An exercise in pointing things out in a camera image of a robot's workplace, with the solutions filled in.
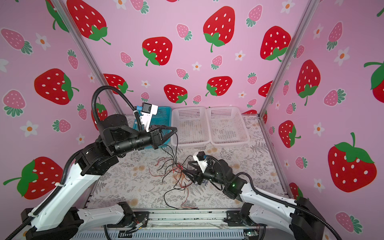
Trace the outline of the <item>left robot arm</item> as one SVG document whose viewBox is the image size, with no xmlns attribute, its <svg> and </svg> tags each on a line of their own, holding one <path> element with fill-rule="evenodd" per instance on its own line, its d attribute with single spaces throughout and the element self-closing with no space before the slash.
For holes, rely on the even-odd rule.
<svg viewBox="0 0 384 240">
<path fill-rule="evenodd" d="M 36 208 L 24 210 L 22 224 L 9 235 L 9 239 L 26 230 L 28 240 L 69 240 L 77 233 L 98 225 L 123 227 L 134 220 L 134 212 L 125 202 L 111 208 L 96 209 L 94 216 L 75 208 L 74 204 L 120 158 L 148 146 L 157 149 L 177 132 L 177 128 L 152 125 L 151 119 L 157 113 L 157 107 L 147 103 L 132 106 L 137 121 L 136 129 L 128 125 L 124 115 L 115 114 L 100 120 L 96 104 L 99 94 L 106 90 L 116 92 L 117 88 L 99 87 L 91 100 L 99 137 L 69 158 L 62 178 L 52 193 Z"/>
</svg>

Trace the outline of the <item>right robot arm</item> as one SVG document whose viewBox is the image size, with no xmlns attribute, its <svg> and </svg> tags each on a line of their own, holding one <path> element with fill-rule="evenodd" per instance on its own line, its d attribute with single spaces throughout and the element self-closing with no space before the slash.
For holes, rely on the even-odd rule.
<svg viewBox="0 0 384 240">
<path fill-rule="evenodd" d="M 309 199 L 280 197 L 255 187 L 252 177 L 244 172 L 233 173 L 225 160 L 198 152 L 183 170 L 195 184 L 204 180 L 220 185 L 220 190 L 232 200 L 245 203 L 246 222 L 280 229 L 296 240 L 321 240 L 328 229 L 337 240 L 338 232 L 321 216 Z"/>
</svg>

